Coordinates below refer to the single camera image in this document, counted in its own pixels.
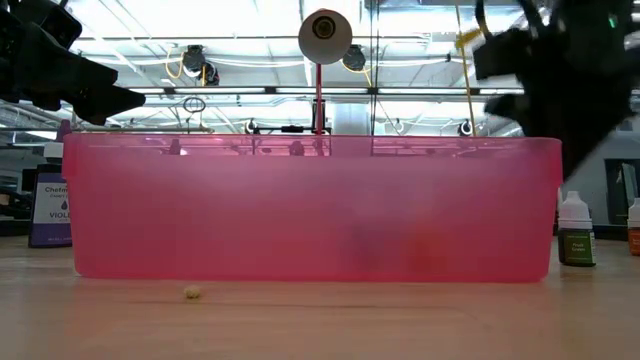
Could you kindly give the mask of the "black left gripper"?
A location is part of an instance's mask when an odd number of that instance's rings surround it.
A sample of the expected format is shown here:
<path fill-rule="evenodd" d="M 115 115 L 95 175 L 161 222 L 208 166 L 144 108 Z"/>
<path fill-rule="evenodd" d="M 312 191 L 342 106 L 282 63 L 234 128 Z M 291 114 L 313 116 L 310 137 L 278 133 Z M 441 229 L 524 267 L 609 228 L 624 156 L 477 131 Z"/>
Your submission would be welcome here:
<path fill-rule="evenodd" d="M 115 70 L 70 51 L 81 33 L 81 23 L 62 3 L 3 1 L 1 96 L 77 92 L 69 96 L 69 103 L 93 125 L 104 125 L 113 115 L 143 106 L 144 94 L 111 86 L 118 78 Z"/>

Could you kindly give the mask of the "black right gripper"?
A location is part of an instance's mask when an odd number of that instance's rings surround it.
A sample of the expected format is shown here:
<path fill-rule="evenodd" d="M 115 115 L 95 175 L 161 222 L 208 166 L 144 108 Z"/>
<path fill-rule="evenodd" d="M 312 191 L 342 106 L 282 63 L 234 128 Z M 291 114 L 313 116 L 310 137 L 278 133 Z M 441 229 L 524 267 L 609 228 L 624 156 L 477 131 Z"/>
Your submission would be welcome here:
<path fill-rule="evenodd" d="M 632 13 L 630 0 L 558 1 L 549 19 L 552 48 L 523 79 L 526 95 L 499 95 L 484 105 L 528 137 L 559 140 L 565 178 L 632 115 L 639 80 L 639 52 L 625 48 Z M 531 41 L 529 31 L 516 28 L 487 39 L 473 51 L 476 78 L 529 72 Z"/>

